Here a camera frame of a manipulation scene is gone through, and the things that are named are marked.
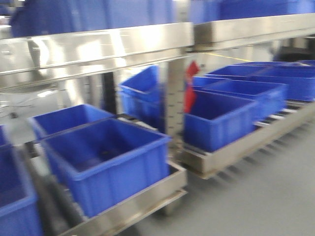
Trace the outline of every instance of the storage rack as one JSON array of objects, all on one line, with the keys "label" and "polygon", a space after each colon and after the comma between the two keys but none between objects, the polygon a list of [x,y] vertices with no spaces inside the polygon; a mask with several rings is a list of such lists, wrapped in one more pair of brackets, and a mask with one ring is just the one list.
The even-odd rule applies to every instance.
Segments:
[{"label": "storage rack", "polygon": [[[315,33],[314,19],[315,14],[301,14],[215,21],[194,29],[191,23],[176,23],[3,39],[0,40],[0,92],[165,62],[167,77],[162,82],[167,89],[166,130],[175,137],[171,148],[177,149],[181,146],[179,133],[183,128],[187,48],[189,52],[199,53],[307,36]],[[288,101],[288,105],[287,110],[257,123],[255,132],[217,152],[205,153],[185,146],[182,163],[202,178],[210,178],[315,115],[313,102]],[[19,149],[29,159],[28,152]],[[186,172],[172,162],[169,166],[172,174],[168,178],[61,235],[115,235],[179,199],[186,193],[182,189],[187,183]]]},{"label": "storage rack", "polygon": [[[193,45],[192,30],[191,23],[175,23],[2,39],[0,92],[13,92],[132,66],[162,63],[165,78],[161,79],[161,83],[165,83],[164,87],[167,88],[164,98],[167,133],[176,136],[183,126],[177,120],[183,117],[186,47]],[[170,148],[176,150],[177,146],[173,143]],[[27,160],[30,158],[29,151],[23,147],[17,148]],[[39,153],[35,157],[44,160],[42,152]],[[176,200],[186,194],[183,187],[187,184],[187,177],[182,167],[169,162],[169,168],[171,174],[167,178],[98,216],[84,220],[61,236],[116,235],[161,208],[170,213]],[[34,169],[33,176],[34,181],[39,177]],[[59,197],[62,198],[61,202],[66,202],[63,199],[65,196],[61,194]]]},{"label": "storage rack", "polygon": [[[213,21],[194,26],[192,53],[225,50],[302,37],[315,33],[315,14],[269,16]],[[240,159],[273,142],[312,119],[315,102],[287,101],[288,109],[256,123],[256,130],[213,152],[184,145],[183,166],[202,179],[209,179]]]}]

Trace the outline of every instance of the stainless steel shelf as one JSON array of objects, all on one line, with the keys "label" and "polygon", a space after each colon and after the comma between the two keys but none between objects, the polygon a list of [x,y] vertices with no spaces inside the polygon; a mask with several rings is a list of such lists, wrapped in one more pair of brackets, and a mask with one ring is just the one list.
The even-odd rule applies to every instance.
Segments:
[{"label": "stainless steel shelf", "polygon": [[184,167],[209,179],[243,157],[273,142],[315,116],[315,102],[288,102],[289,109],[257,123],[257,130],[212,153],[186,145],[181,156]]},{"label": "stainless steel shelf", "polygon": [[169,164],[169,177],[59,236],[113,236],[180,199],[187,193],[182,189],[187,184],[186,170]]},{"label": "stainless steel shelf", "polygon": [[0,91],[178,59],[193,45],[191,23],[0,40]]},{"label": "stainless steel shelf", "polygon": [[187,194],[183,189],[187,185],[186,169],[169,161],[168,177],[87,219],[51,174],[42,147],[29,143],[16,148],[31,173],[39,196],[39,212],[49,235],[113,236],[158,210],[171,214]]},{"label": "stainless steel shelf", "polygon": [[229,49],[315,33],[315,13],[213,21],[194,26],[195,52]]}]

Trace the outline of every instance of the yellow line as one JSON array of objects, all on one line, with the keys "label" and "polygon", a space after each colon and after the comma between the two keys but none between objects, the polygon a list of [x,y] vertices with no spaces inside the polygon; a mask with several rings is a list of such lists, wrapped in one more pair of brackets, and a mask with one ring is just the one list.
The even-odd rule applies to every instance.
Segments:
[{"label": "yellow line", "polygon": [[246,61],[246,62],[252,62],[252,60],[245,60],[245,59],[241,59],[241,58],[227,57],[227,56],[218,55],[218,54],[215,54],[215,53],[207,53],[207,54],[208,55],[212,55],[212,56],[222,57],[222,58],[229,58],[229,59],[234,59],[234,60],[241,60],[241,61]]}]

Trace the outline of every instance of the blue plastic crate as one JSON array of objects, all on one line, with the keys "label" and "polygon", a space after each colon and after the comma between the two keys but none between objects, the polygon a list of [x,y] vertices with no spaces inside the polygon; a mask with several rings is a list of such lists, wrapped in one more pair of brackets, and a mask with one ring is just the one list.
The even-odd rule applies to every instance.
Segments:
[{"label": "blue plastic crate", "polygon": [[12,143],[8,135],[7,126],[0,125],[0,150],[10,147],[12,147]]},{"label": "blue plastic crate", "polygon": [[29,22],[29,16],[26,10],[23,7],[17,7],[9,22],[11,25],[12,36],[25,37],[36,35]]},{"label": "blue plastic crate", "polygon": [[193,90],[201,90],[203,87],[209,85],[209,84],[213,84],[213,83],[217,83],[217,82],[221,82],[221,81],[226,81],[229,79],[225,79],[225,78],[210,78],[210,77],[194,77],[192,80],[192,89]]},{"label": "blue plastic crate", "polygon": [[265,119],[286,107],[287,85],[230,80],[204,87],[205,91],[257,101],[255,121]]},{"label": "blue plastic crate", "polygon": [[174,23],[174,4],[173,0],[149,0],[151,25]]},{"label": "blue plastic crate", "polygon": [[9,8],[5,5],[0,5],[0,16],[9,16],[11,12]]},{"label": "blue plastic crate", "polygon": [[167,135],[107,119],[41,143],[88,217],[167,177]]},{"label": "blue plastic crate", "polygon": [[110,29],[150,25],[148,0],[107,0]]},{"label": "blue plastic crate", "polygon": [[274,67],[261,71],[250,80],[287,84],[288,99],[313,101],[315,98],[315,68],[312,66]]},{"label": "blue plastic crate", "polygon": [[223,0],[221,19],[311,13],[314,0]]},{"label": "blue plastic crate", "polygon": [[0,151],[0,235],[41,236],[37,197],[16,150]]},{"label": "blue plastic crate", "polygon": [[165,131],[163,105],[161,102],[147,102],[124,92],[119,93],[125,114],[135,117],[146,124]]},{"label": "blue plastic crate", "polygon": [[114,117],[112,113],[83,104],[31,117],[29,122],[36,137],[42,139],[79,125],[111,117]]},{"label": "blue plastic crate", "polygon": [[143,101],[159,101],[158,67],[156,65],[147,67],[140,73],[119,84],[119,87],[124,93]]},{"label": "blue plastic crate", "polygon": [[185,114],[186,143],[212,152],[254,130],[256,101],[204,91],[195,93],[195,104]]},{"label": "blue plastic crate", "polygon": [[202,24],[209,21],[220,20],[219,0],[191,0],[189,21]]},{"label": "blue plastic crate", "polygon": [[259,71],[265,69],[266,66],[253,66],[253,65],[228,65],[221,69],[209,72],[205,76],[212,78],[229,78],[229,79],[239,79],[247,77],[251,75],[255,75]]},{"label": "blue plastic crate", "polygon": [[301,66],[315,66],[315,60],[299,60],[296,63],[298,63]]},{"label": "blue plastic crate", "polygon": [[81,31],[77,13],[74,0],[26,0],[10,24],[15,37]]},{"label": "blue plastic crate", "polygon": [[108,29],[105,0],[68,0],[75,31]]}]

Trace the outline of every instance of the concrete floor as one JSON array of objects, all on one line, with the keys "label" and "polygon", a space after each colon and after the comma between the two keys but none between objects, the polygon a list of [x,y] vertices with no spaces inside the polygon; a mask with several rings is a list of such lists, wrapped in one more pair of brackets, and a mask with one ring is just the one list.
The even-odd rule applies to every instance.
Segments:
[{"label": "concrete floor", "polygon": [[121,236],[314,236],[315,122],[210,180],[189,174],[172,216],[154,214]]}]

